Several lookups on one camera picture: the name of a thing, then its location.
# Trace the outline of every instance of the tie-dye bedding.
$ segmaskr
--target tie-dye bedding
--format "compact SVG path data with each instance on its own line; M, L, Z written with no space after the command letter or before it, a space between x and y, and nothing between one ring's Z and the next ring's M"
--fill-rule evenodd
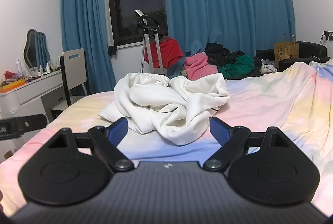
M282 73L227 81L231 95L217 117L231 126L253 131L276 126L316 164L321 181L312 203L326 215L333 213L333 60L326 64L296 63ZM78 101L47 126L10 159L0 164L1 202L7 215L25 204L17 183L24 163L60 128L87 131L109 125L98 113L113 100L113 92L91 95ZM129 131L118 148L136 164L139 161L199 161L211 156L219 144L209 129L195 142L176 146L156 131L141 135Z

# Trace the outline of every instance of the chair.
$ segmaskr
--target chair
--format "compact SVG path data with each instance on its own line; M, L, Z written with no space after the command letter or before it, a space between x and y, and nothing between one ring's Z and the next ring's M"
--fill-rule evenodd
M286 59L279 61L279 71L288 69L295 62L304 62L309 64L311 61L328 62L330 58L327 56L327 48L323 45L309 43L306 41L297 41L299 45L299 59ZM257 50L256 57L260 59L274 60L274 49Z
M63 52L60 57L60 67L66 100L59 102L55 107L51 108L51 113L54 119L56 119L67 107L84 97L71 96L69 91L72 88L81 85L86 96L90 94L86 66L86 52L84 49L81 48Z

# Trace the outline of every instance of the vanity table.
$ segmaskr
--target vanity table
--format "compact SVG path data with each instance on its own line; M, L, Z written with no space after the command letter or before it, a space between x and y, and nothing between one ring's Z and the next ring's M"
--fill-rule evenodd
M50 108L65 99L61 71L52 72L23 86L0 94L0 119L18 116L45 114L53 120ZM4 154L11 150L13 153L20 149L38 131L25 133L19 139L0 142L0 162Z

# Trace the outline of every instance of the grey ribbed surface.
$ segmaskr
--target grey ribbed surface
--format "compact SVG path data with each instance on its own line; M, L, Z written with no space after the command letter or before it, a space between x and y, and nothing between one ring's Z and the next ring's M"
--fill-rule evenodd
M93 199L67 208L29 204L12 217L17 224L106 223L324 223L326 217L310 204L273 209L235 194L219 173L196 162L142 162L118 173Z

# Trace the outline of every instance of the chair seat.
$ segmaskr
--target chair seat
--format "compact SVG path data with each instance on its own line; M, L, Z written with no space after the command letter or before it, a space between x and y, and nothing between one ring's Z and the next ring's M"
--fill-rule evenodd
M84 96L71 96L71 103L74 104L80 99L82 99ZM67 101L63 100L59 102L55 107L52 107L51 110L59 110L64 111L66 108L68 108Z

